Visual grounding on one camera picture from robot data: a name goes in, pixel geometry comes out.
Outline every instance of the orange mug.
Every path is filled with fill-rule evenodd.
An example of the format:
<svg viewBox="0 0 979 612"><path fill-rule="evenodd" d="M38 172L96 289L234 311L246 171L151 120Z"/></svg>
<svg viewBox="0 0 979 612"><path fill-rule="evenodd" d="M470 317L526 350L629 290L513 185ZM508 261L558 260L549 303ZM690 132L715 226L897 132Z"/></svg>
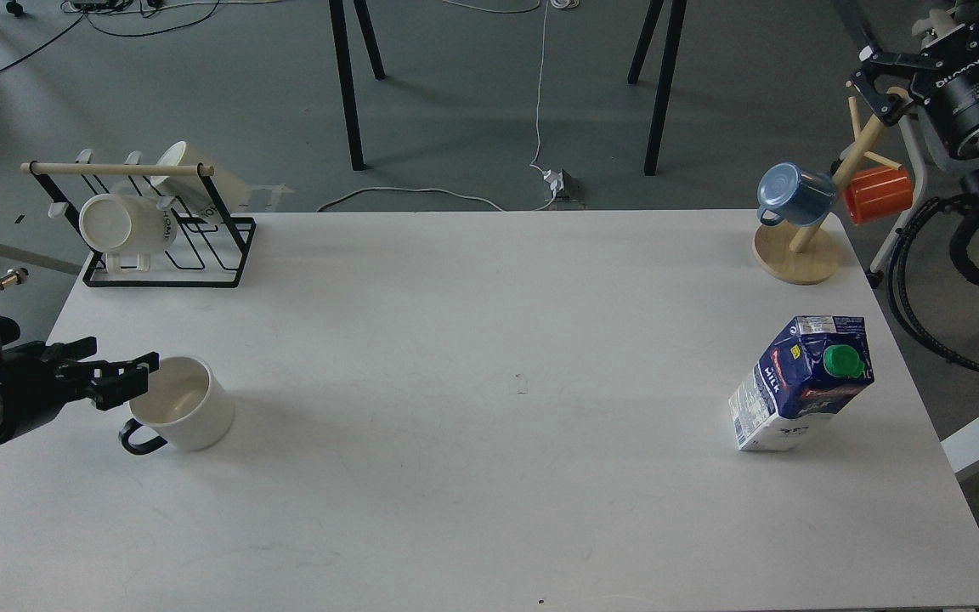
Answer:
<svg viewBox="0 0 979 612"><path fill-rule="evenodd" d="M912 208L913 181L904 167L878 166L860 170L844 190L844 204L857 225Z"/></svg>

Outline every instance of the black mug handle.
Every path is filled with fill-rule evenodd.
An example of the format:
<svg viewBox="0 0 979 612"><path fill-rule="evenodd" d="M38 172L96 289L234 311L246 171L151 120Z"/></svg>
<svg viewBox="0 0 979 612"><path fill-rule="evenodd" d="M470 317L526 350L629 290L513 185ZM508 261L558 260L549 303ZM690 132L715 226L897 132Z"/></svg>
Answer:
<svg viewBox="0 0 979 612"><path fill-rule="evenodd" d="M147 456L147 454L160 449L161 446L167 445L168 441L161 438L160 435L155 435L152 440L147 440L141 443L141 445L136 445L131 441L131 434L138 431L141 426L143 426L143 423L137 422L135 419L129 419L129 421L123 423L123 428L120 429L120 443L128 453L133 454L133 456Z"/></svg>

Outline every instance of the white mug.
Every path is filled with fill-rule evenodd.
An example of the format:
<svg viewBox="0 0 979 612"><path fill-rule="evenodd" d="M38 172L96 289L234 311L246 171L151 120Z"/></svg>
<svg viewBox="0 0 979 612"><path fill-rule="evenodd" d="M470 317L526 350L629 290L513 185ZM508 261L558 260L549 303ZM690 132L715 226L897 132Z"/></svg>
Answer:
<svg viewBox="0 0 979 612"><path fill-rule="evenodd" d="M172 246L178 225L175 217L167 210L158 210L152 199L100 194L82 206L78 229L86 244L104 253L108 271L119 274L123 271L123 256L136 256L139 259L136 270L149 270L150 255Z"/></svg>
<svg viewBox="0 0 979 612"><path fill-rule="evenodd" d="M245 206L248 203L248 184L240 177L233 174L225 167L219 166L205 152L198 150L191 144L183 140L168 147L167 151L160 159L156 160L158 166L213 166L214 175L211 177L214 187L217 187L221 194L225 208L230 212ZM163 195L179 196L183 201L188 213L199 217L210 224L221 224L221 214L214 206L213 200L207 194L206 187L197 175L191 177L152 177L150 184L153 189L158 190Z"/></svg>
<svg viewBox="0 0 979 612"><path fill-rule="evenodd" d="M129 400L132 418L120 429L128 453L144 456L172 443L183 451L206 449L221 440L236 413L232 399L210 366L195 357L166 357L149 375L149 390ZM146 426L158 435L146 442L131 434Z"/></svg>

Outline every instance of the black wire dish rack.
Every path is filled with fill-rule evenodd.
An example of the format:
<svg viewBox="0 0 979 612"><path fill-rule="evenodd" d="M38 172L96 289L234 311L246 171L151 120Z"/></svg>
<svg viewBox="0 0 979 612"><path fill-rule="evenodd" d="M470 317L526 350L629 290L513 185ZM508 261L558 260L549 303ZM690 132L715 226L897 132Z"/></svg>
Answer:
<svg viewBox="0 0 979 612"><path fill-rule="evenodd" d="M83 150L74 163L41 163L32 161L22 164L22 171L28 172L47 191L51 198L50 216L65 217L78 237L79 212L69 198L59 189L51 178L52 174L78 175L92 191L93 196L106 193L129 193L139 196L156 196L155 206L168 210L179 225L178 236L172 246L164 252L164 259L153 260L147 271L123 266L119 274L113 274L105 266L102 252L90 248L89 261L82 272L82 282L86 286L193 286L193 287L235 287L241 283L248 252L256 236L256 220L252 217L233 217L229 213L218 187L214 186L213 167L198 164L191 166L141 166L140 154L132 152L126 163L90 163L91 150ZM162 194L153 186L155 177L190 177L195 175L206 190L214 208L218 210L221 221L218 224L193 216L188 212L183 199L172 194ZM126 179L113 184L112 190L101 178L118 177Z"/></svg>

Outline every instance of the blue milk carton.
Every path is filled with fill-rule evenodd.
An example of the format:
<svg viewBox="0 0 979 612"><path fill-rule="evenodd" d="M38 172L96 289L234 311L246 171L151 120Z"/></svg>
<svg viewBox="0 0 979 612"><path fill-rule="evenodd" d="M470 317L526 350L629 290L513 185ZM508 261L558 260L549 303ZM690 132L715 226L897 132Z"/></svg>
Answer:
<svg viewBox="0 0 979 612"><path fill-rule="evenodd" d="M795 317L727 402L740 451L791 451L874 383L862 317Z"/></svg>

